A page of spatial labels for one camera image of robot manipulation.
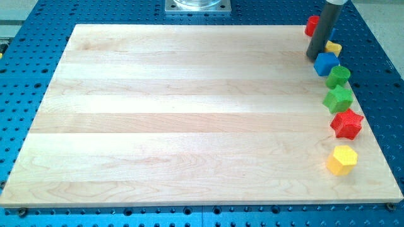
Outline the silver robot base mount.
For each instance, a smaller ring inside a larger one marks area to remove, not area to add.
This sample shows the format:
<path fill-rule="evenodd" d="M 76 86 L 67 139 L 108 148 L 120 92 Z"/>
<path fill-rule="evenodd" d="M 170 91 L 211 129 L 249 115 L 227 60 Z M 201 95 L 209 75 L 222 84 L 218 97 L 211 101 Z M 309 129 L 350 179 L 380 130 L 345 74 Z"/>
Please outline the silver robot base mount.
<path fill-rule="evenodd" d="M 167 15 L 229 15 L 231 0 L 165 0 Z"/>

